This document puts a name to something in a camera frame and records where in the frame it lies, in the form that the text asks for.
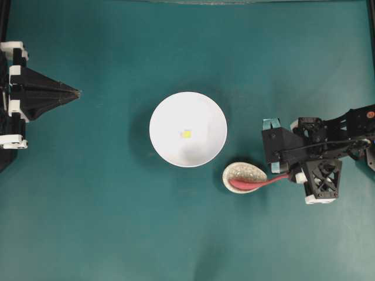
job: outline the cable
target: cable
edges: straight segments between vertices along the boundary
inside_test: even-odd
[[[307,148],[314,148],[315,146],[320,146],[320,145],[329,145],[333,143],[348,143],[348,142],[357,142],[361,141],[360,139],[351,139],[351,140],[332,140],[329,142],[320,142],[320,143],[314,143],[313,145],[306,145],[306,146],[300,146],[299,148],[292,148],[292,149],[284,149],[281,150],[280,152],[290,152],[290,151],[295,151],[295,150],[300,150],[300,149],[307,149]]]

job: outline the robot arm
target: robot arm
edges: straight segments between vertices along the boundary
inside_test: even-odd
[[[79,97],[79,91],[27,68],[22,42],[6,42],[9,0],[0,0],[0,172],[28,147],[26,124]]]
[[[289,173],[292,181],[304,184],[307,204],[338,198],[340,158],[366,159],[375,171],[375,105],[333,120],[298,118],[291,131],[280,127],[278,119],[266,119],[262,138],[271,171]]]

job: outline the small yellow object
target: small yellow object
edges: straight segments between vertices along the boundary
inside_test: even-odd
[[[192,131],[183,131],[181,133],[181,137],[183,137],[184,139],[189,139],[192,137]]]

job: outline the pink spoon handle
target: pink spoon handle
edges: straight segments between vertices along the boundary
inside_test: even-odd
[[[246,183],[244,181],[241,181],[241,180],[229,180],[229,183],[239,189],[239,190],[254,190],[254,189],[258,189],[262,186],[266,186],[270,183],[274,183],[275,181],[278,181],[278,180],[281,180],[281,179],[287,179],[289,177],[289,174],[281,174],[280,176],[277,176],[277,177],[274,177],[273,179],[271,180],[267,180],[267,181],[263,181],[261,183]]]

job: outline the teal table surface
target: teal table surface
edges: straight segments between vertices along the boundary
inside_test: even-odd
[[[244,196],[221,182],[237,160],[269,174],[263,118],[288,127],[375,102],[365,1],[14,1],[8,40],[82,94],[30,123],[29,148],[0,174],[0,280],[374,280],[364,164],[343,161],[328,205],[305,205],[288,181]],[[227,118],[202,167],[166,163],[149,140],[153,109],[179,91]]]

